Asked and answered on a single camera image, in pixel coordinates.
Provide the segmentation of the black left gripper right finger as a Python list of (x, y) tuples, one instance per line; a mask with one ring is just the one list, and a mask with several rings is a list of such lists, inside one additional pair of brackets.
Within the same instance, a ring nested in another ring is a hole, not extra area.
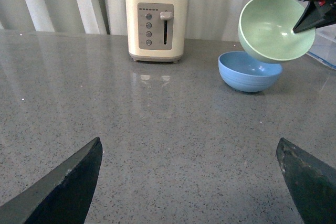
[(335, 223), (335, 168), (285, 138), (276, 156), (304, 223)]

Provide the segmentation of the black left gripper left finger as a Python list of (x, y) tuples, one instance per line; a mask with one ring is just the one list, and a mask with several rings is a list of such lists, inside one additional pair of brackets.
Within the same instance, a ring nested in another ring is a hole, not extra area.
[(84, 223), (96, 189), (102, 144), (94, 138), (1, 206), (1, 223)]

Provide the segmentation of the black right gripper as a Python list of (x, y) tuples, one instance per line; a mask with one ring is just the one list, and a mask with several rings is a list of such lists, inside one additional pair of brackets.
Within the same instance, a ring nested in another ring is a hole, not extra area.
[(335, 0), (300, 0), (310, 2), (298, 22), (293, 27), (294, 33), (313, 28), (322, 28), (335, 24)]

